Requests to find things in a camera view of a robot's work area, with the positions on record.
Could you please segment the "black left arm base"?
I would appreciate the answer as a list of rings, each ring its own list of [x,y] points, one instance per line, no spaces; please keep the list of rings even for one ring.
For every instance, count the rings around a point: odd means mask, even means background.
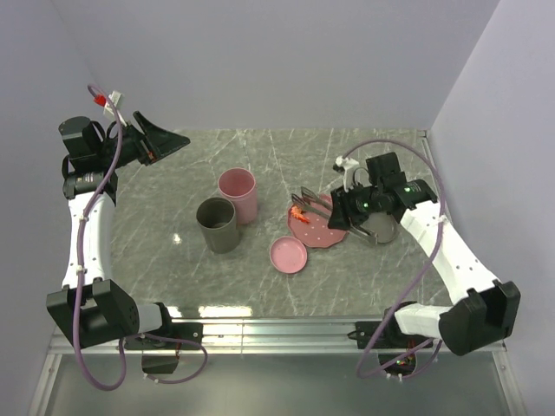
[[[142,371],[152,376],[175,375],[181,354],[192,351],[200,353],[200,363],[205,360],[201,349],[204,325],[200,322],[171,323],[147,335],[128,337],[124,341],[127,352],[141,353]]]

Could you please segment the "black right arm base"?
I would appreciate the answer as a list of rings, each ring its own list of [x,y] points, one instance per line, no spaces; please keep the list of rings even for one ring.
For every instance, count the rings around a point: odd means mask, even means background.
[[[418,368],[416,353],[421,349],[431,348],[434,341],[421,335],[405,335],[394,321],[388,323],[384,329],[380,329],[380,325],[379,321],[358,321],[355,322],[355,330],[348,333],[348,337],[356,341],[357,348],[363,351],[356,364],[358,378],[368,379],[374,375],[383,374],[389,379],[403,381],[424,371],[437,356],[441,345],[435,348],[432,358]],[[371,349],[389,351],[400,349],[401,352],[399,354],[379,353],[378,367],[364,373],[362,366]]]

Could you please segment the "metal serving tongs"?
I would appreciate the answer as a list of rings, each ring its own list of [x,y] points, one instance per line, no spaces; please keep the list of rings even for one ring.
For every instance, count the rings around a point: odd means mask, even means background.
[[[332,199],[329,195],[316,194],[312,190],[304,186],[301,187],[301,191],[299,194],[291,194],[291,206],[289,208],[291,208],[293,205],[299,206],[302,210],[314,212],[320,217],[326,218],[327,220],[329,220],[330,214],[332,212]],[[353,227],[350,227],[349,230],[340,231],[346,231],[347,234],[356,236],[367,244],[377,244],[374,236],[368,231]]]

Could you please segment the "orange toy shrimp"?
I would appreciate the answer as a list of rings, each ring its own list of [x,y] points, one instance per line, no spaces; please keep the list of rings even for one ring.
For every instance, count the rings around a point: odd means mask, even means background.
[[[304,211],[297,205],[290,208],[291,217],[303,224],[309,224],[310,220],[304,215]]]

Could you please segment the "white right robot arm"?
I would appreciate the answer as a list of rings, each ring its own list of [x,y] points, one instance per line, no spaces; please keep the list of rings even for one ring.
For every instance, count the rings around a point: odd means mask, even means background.
[[[372,214],[393,217],[421,246],[441,277],[451,300],[449,307],[402,302],[385,313],[385,341],[400,347],[412,337],[445,343],[462,356],[502,341],[513,332],[521,294],[515,283],[503,283],[472,253],[441,209],[423,179],[408,180],[395,153],[366,161],[369,185],[356,183],[359,163],[339,156],[334,169],[343,185],[331,193],[328,226],[346,231]]]

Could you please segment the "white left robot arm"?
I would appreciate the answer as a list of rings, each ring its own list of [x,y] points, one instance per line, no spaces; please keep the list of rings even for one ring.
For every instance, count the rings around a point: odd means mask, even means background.
[[[163,303],[139,305],[113,279],[110,244],[118,177],[110,167],[134,161],[150,166],[190,140],[140,112],[133,117],[135,123],[124,125],[114,138],[85,116],[58,127],[68,151],[62,192],[72,225],[68,268],[61,289],[48,294],[46,308],[70,344],[81,348],[142,333],[155,348],[166,348],[175,338]]]

